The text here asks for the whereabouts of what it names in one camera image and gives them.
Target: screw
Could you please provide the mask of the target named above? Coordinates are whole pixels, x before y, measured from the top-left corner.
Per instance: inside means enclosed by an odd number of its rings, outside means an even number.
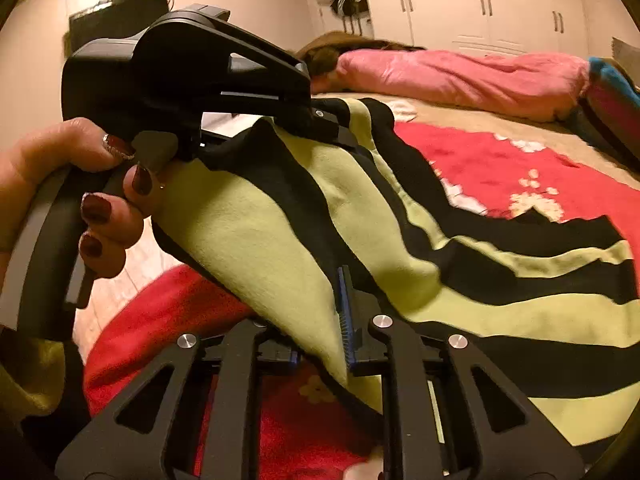
[[[194,336],[193,334],[182,334],[178,338],[178,346],[180,348],[191,348],[196,344],[196,341],[196,336]]]
[[[394,320],[385,314],[378,314],[375,318],[373,318],[373,324],[378,328],[388,328],[393,325]]]
[[[453,348],[466,348],[466,345],[469,341],[466,340],[466,337],[460,334],[454,334],[449,337],[449,344],[453,346]]]

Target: fingernail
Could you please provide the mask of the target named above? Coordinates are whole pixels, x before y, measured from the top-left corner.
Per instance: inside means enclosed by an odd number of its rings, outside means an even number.
[[[101,196],[85,193],[80,212],[87,223],[106,224],[111,217],[111,202]]]
[[[84,235],[80,241],[80,252],[90,258],[100,258],[102,255],[102,243],[98,238]]]
[[[111,153],[111,155],[119,156],[124,160],[131,160],[136,155],[136,150],[133,149],[133,146],[120,137],[105,134],[102,138],[102,143],[104,149]]]
[[[154,186],[154,182],[151,180],[151,173],[142,164],[136,166],[136,174],[133,176],[131,183],[133,191],[139,195],[148,195],[151,193],[151,188]]]

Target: white wardrobe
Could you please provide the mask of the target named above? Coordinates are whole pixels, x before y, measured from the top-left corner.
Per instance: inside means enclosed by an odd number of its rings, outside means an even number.
[[[587,57],[582,0],[369,0],[377,38],[466,54]]]

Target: hand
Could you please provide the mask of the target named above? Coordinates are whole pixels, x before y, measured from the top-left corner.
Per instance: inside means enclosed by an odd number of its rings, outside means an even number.
[[[21,139],[0,153],[0,290],[11,250],[31,199],[49,173],[71,163],[83,171],[114,168],[134,150],[106,136],[88,119],[56,124]],[[142,235],[143,219],[160,203],[158,180],[143,166],[127,171],[122,183],[126,200],[104,193],[87,194],[78,212],[87,224],[79,251],[98,277],[112,278],[124,267],[125,249]]]

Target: black handle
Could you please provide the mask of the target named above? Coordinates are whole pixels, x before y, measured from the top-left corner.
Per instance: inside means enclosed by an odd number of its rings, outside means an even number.
[[[174,157],[178,140],[167,132],[140,132],[132,145],[136,158],[115,170],[61,168],[40,186],[9,260],[0,324],[37,338],[71,338],[75,310],[87,306],[95,278],[78,254],[86,229],[82,197],[98,191],[123,196],[127,170],[138,161],[159,170]]]

